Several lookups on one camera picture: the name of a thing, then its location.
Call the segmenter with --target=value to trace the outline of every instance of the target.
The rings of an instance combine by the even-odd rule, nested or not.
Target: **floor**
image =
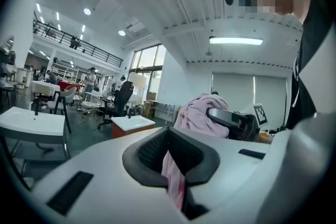
[[[31,98],[28,89],[18,90],[16,106],[24,109],[30,109]],[[9,106],[7,102],[3,102],[4,107],[1,111],[6,111]],[[102,125],[97,129],[99,121],[92,117],[82,119],[80,114],[76,112],[75,107],[68,108],[68,117],[71,127],[71,134],[66,128],[66,136],[68,141],[68,149],[71,157],[76,156],[88,147],[97,143],[112,139],[112,124]],[[165,126],[165,120],[159,118],[149,118],[155,122],[155,127]],[[173,126],[174,123],[167,122],[166,126]],[[9,151],[14,148],[16,140],[6,139]],[[65,161],[61,146],[52,145],[54,148],[51,152],[39,150],[34,143],[20,142],[19,147],[15,150],[14,162],[19,171],[24,175],[26,183],[32,187],[37,181],[44,177],[48,172],[55,169],[58,165]]]

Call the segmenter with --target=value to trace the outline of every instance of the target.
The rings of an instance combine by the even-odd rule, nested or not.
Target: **chair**
[[[65,92],[55,91],[52,101],[47,102],[47,106],[50,108],[50,114],[52,114],[52,110],[54,110],[54,114],[57,113],[57,110],[60,110],[61,114],[63,115],[63,111],[64,111],[64,116],[67,122],[69,133],[71,133],[71,129],[70,129],[70,124],[68,120],[66,105],[72,103],[72,101],[74,100],[76,90],[77,88],[73,87],[69,91],[65,91]]]
[[[80,93],[79,96],[81,99],[81,106],[83,107],[83,109],[80,112],[81,117],[84,118],[83,111],[89,111],[90,114],[88,116],[95,116],[97,117],[98,120],[98,116],[96,116],[94,113],[98,108],[100,108],[100,106],[102,105],[102,101],[93,95],[88,95],[85,93]]]

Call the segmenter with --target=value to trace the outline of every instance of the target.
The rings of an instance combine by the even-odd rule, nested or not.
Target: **black railing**
[[[123,61],[119,57],[109,54],[108,52],[102,49],[99,49],[95,47],[94,45],[91,45],[90,43],[80,40],[79,38],[76,39],[77,42],[74,42],[74,41],[71,42],[72,35],[66,32],[60,31],[53,26],[46,25],[40,21],[35,22],[34,27],[33,27],[33,33],[43,36],[45,38],[54,40],[58,43],[61,43],[75,50],[79,50],[83,52],[84,54],[88,54],[92,57],[95,57],[97,59],[100,59],[104,62],[110,63],[111,65],[114,65],[117,67],[120,67],[121,62]]]

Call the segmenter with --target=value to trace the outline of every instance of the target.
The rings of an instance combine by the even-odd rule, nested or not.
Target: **white basin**
[[[142,116],[131,116],[129,119],[126,117],[113,117],[111,118],[112,122],[114,122],[117,126],[122,128],[124,131],[129,131],[132,129],[142,128],[149,125],[155,124],[154,121],[146,119]]]
[[[0,127],[30,134],[63,136],[65,116],[12,107],[0,115]]]

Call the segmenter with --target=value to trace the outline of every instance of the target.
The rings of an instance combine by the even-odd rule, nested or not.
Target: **pink towel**
[[[213,122],[206,116],[207,108],[228,110],[226,102],[215,94],[202,93],[180,109],[174,127],[189,129],[205,135],[226,138],[229,134],[227,127]],[[163,176],[168,178],[168,195],[181,209],[184,196],[184,176],[175,164],[169,152],[165,155],[162,165]]]

